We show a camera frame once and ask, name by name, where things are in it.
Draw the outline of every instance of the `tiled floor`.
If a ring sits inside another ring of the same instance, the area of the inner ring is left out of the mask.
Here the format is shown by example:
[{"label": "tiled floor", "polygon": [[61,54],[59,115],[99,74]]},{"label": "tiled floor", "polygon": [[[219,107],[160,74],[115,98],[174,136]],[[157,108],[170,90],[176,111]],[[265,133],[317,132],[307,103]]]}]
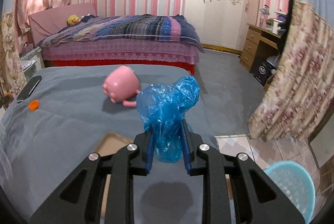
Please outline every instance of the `tiled floor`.
[{"label": "tiled floor", "polygon": [[263,141],[261,138],[251,139],[246,135],[226,135],[216,138],[221,153],[236,156],[240,152],[245,152],[262,169],[282,160],[302,165],[313,179],[317,193],[315,214],[319,212],[323,203],[323,195],[319,191],[320,172],[306,140],[294,141],[291,136],[271,141]]}]

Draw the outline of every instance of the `cup handle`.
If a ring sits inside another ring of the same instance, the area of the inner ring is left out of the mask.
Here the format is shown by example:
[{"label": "cup handle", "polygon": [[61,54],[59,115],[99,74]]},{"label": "cup handle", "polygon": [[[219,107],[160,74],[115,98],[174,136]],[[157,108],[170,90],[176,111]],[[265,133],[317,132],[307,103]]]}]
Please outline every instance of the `cup handle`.
[{"label": "cup handle", "polygon": [[122,104],[125,106],[125,107],[137,107],[137,102],[136,101],[122,101]]}]

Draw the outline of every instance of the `blue plastic bag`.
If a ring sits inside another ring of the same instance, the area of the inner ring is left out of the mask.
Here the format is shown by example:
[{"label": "blue plastic bag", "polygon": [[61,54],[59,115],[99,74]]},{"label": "blue plastic bag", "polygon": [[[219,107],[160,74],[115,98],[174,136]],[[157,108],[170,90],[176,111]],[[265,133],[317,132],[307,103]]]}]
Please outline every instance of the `blue plastic bag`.
[{"label": "blue plastic bag", "polygon": [[152,125],[155,154],[161,162],[177,162],[182,155],[178,131],[184,114],[193,107],[200,88],[195,78],[180,78],[171,86],[153,84],[137,95],[137,110],[144,122],[144,130]]}]

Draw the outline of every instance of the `gray bed sheet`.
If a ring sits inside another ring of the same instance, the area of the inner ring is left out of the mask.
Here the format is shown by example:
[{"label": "gray bed sheet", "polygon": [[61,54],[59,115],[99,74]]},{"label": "gray bed sheet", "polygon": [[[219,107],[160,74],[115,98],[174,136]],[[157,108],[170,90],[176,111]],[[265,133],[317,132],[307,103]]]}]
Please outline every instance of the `gray bed sheet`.
[{"label": "gray bed sheet", "polygon": [[[184,69],[130,65],[142,88],[151,83],[172,84]],[[37,74],[42,81],[32,96],[14,101],[0,123],[0,184],[16,210],[31,215],[107,132],[134,138],[143,123],[134,108],[112,104],[102,92],[108,74],[118,66],[55,67]],[[31,112],[27,105],[40,102]],[[203,100],[186,120],[203,141],[216,147]],[[183,161],[154,161],[148,177],[134,178],[136,224],[201,223],[202,177],[189,177]]]}]

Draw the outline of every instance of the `desk drawer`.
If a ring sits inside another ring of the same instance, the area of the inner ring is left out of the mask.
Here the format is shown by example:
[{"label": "desk drawer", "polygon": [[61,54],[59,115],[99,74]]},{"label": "desk drawer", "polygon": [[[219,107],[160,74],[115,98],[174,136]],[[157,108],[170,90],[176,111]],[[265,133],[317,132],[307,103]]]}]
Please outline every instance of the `desk drawer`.
[{"label": "desk drawer", "polygon": [[251,68],[254,61],[254,56],[243,50],[243,53],[241,54],[241,61],[243,61],[247,66]]},{"label": "desk drawer", "polygon": [[240,64],[242,64],[243,65],[243,67],[249,72],[250,71],[250,67],[249,66],[247,66],[245,63],[244,63],[244,61],[242,61],[242,60],[240,60]]},{"label": "desk drawer", "polygon": [[246,50],[248,53],[250,53],[252,56],[255,56],[256,51],[258,49],[258,45],[246,39],[245,46],[243,47],[243,49]]},{"label": "desk drawer", "polygon": [[256,32],[252,29],[248,29],[247,39],[254,42],[256,45],[259,43],[261,37],[261,33]]}]

